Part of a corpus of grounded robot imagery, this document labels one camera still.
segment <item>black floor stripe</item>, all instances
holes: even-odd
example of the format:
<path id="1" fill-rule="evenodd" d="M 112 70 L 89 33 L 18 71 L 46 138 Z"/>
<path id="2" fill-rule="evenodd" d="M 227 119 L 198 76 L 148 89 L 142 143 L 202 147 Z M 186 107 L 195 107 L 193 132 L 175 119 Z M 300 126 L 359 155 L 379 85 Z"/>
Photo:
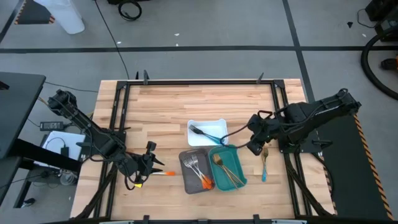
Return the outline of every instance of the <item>black floor stripe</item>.
<path id="1" fill-rule="evenodd" d="M 305 92 L 307 93 L 308 102 L 314 102 L 315 97 L 313 95 L 310 77 L 308 76 L 307 66 L 305 66 L 304 56 L 302 49 L 300 47 L 299 37 L 297 35 L 296 27 L 294 26 L 292 12 L 290 11 L 289 2 L 287 0 L 282 0 L 284 4 L 284 9 L 286 13 L 287 23 L 289 24 L 290 33 L 292 34 L 292 40 L 294 47 L 296 47 L 296 55 L 298 60 L 298 65 L 300 66 L 301 75 L 303 77 Z"/>
<path id="2" fill-rule="evenodd" d="M 362 51 L 361 46 L 190 46 L 190 47 L 120 47 L 120 52 L 194 52 L 194 51 Z M 375 46 L 371 50 L 398 50 L 398 46 Z M 101 53 L 117 52 L 115 47 L 59 48 L 59 49 L 0 49 L 0 54 L 48 54 L 48 53 Z"/>
<path id="3" fill-rule="evenodd" d="M 17 5 L 15 6 L 13 12 L 11 13 L 10 17 L 8 18 L 6 24 L 4 25 L 4 27 L 2 28 L 2 31 L 0 33 L 0 44 L 2 42 L 2 40 L 4 39 L 4 37 L 7 34 L 8 29 L 10 28 L 12 22 L 14 21 L 14 18 L 17 16 L 19 9 L 21 8 L 22 3 L 24 2 L 24 0 L 19 0 Z"/>

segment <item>gray floor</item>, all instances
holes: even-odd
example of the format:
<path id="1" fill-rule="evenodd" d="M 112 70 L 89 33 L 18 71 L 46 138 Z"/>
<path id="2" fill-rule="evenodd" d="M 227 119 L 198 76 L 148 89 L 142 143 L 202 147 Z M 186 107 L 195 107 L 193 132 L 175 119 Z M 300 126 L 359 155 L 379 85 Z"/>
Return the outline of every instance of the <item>gray floor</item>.
<path id="1" fill-rule="evenodd" d="M 302 46 L 362 46 L 374 30 L 356 23 L 356 12 L 368 0 L 289 0 Z M 0 49 L 75 49 L 114 47 L 111 36 L 92 0 L 74 0 L 86 30 L 68 35 L 56 22 L 46 25 L 11 25 Z M 0 29 L 8 20 L 17 0 L 0 2 Z M 98 0 L 100 9 L 119 47 L 175 47 L 212 45 L 293 46 L 282 0 L 151 0 L 140 3 L 142 17 L 126 22 L 117 7 Z M 361 20 L 368 22 L 365 14 Z M 347 22 L 353 22 L 349 28 Z M 380 60 L 395 52 L 371 52 L 370 64 L 381 80 L 398 90 L 395 73 L 382 72 Z M 146 69 L 150 78 L 302 78 L 294 51 L 180 51 L 122 52 L 130 77 Z M 398 216 L 398 179 L 394 177 L 398 156 L 394 133 L 398 126 L 398 103 L 375 89 L 364 76 L 360 52 L 304 52 L 304 61 L 316 99 L 348 88 L 362 102 L 359 118 L 386 191 L 391 210 Z M 58 54 L 0 54 L 0 70 L 43 74 L 47 81 L 75 88 L 97 90 L 101 80 L 126 79 L 126 72 L 114 52 Z M 45 85 L 41 97 L 52 96 L 58 88 Z M 78 106 L 90 112 L 95 93 L 73 91 Z M 58 121 L 37 102 L 32 121 Z M 45 133 L 26 123 L 20 138 L 38 144 Z M 17 173 L 16 179 L 26 175 Z M 34 187 L 29 196 L 37 203 L 23 209 L 12 205 L 20 184 L 14 184 L 0 208 L 1 223 L 43 223 L 69 217 L 75 188 Z"/>

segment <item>gray tray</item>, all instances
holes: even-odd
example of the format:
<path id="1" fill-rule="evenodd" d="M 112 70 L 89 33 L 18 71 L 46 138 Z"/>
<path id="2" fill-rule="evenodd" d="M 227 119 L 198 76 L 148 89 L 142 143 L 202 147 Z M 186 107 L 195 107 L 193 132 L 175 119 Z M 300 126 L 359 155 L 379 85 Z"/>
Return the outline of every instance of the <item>gray tray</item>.
<path id="1" fill-rule="evenodd" d="M 208 151 L 206 149 L 201 148 L 201 149 L 184 151 L 181 152 L 180 155 L 178 155 L 178 158 L 180 159 L 182 177 L 184 179 L 185 192 L 187 194 L 196 194 L 200 192 L 205 192 L 208 191 L 209 189 L 203 188 L 199 177 L 194 173 L 192 169 L 185 167 L 184 163 L 182 162 L 182 158 L 186 156 L 191 156 L 192 154 L 196 154 L 198 158 L 200 171 L 203 174 L 205 174 L 207 177 L 209 177 L 211 180 L 213 180 L 213 174 L 211 173 L 207 153 Z"/>

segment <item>teal tray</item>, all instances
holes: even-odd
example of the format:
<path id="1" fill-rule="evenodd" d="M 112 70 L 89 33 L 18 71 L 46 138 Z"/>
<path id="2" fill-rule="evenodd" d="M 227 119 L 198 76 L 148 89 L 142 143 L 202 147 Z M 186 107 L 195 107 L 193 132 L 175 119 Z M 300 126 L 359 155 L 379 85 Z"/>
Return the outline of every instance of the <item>teal tray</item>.
<path id="1" fill-rule="evenodd" d="M 223 164 L 230 169 L 239 179 L 246 185 L 248 180 L 244 178 L 241 163 L 239 162 L 238 153 L 236 149 L 228 148 L 224 146 L 214 147 L 210 150 L 208 156 L 210 161 L 210 168 L 213 173 L 213 177 L 216 186 L 221 191 L 227 192 L 231 190 L 236 190 L 232 181 L 225 174 L 224 170 L 213 162 L 213 154 L 218 153 L 223 160 Z M 237 183 L 238 188 L 244 187 L 241 183 Z"/>

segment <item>white plate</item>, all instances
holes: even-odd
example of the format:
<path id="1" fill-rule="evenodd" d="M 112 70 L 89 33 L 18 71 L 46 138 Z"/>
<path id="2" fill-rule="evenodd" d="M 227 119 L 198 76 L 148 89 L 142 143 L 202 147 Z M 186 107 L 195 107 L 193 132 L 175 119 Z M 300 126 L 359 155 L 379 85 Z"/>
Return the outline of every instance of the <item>white plate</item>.
<path id="1" fill-rule="evenodd" d="M 190 125 L 194 125 L 198 129 L 201 129 L 204 133 L 212 135 L 214 137 L 221 138 L 227 135 L 228 130 L 226 129 L 226 121 L 219 119 L 218 121 L 188 121 L 188 144 L 190 146 L 217 146 L 220 144 L 215 143 L 208 137 L 202 134 L 195 134 L 189 129 Z M 224 143 L 228 143 L 228 137 L 224 138 Z"/>

